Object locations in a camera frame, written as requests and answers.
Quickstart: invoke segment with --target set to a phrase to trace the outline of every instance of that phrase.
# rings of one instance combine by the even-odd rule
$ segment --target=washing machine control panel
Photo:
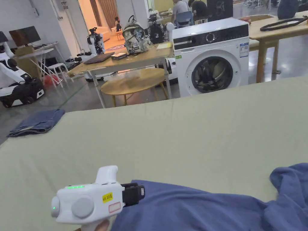
[[[232,28],[216,30],[203,34],[191,35],[173,40],[174,49],[180,50],[184,48],[197,47],[211,43],[219,43],[232,39],[239,39],[249,36],[249,26],[241,25]]]

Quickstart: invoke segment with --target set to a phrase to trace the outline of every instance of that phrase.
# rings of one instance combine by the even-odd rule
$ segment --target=green indicator light
[[[84,188],[84,186],[73,186],[73,187],[67,187],[67,188]]]

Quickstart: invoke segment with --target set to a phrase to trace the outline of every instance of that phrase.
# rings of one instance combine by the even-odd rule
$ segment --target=computer monitor
[[[18,47],[22,45],[27,46],[29,43],[41,40],[34,26],[22,28],[19,30],[12,30],[10,31],[10,35]]]
[[[7,42],[7,37],[4,35],[2,31],[0,31],[0,43]]]

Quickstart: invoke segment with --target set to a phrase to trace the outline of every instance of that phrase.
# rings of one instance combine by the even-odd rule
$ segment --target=red outlined label
[[[119,209],[121,209],[121,202],[109,205],[109,213],[113,213],[114,211],[117,211]]]

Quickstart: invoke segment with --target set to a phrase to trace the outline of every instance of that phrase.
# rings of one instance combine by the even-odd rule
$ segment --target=backpack
[[[298,11],[298,0],[281,0],[277,10],[278,19],[293,18]]]
[[[151,41],[145,36],[144,29],[135,20],[134,15],[129,18],[128,23],[123,30],[123,37],[125,39],[126,49],[130,55],[136,55],[149,50]]]

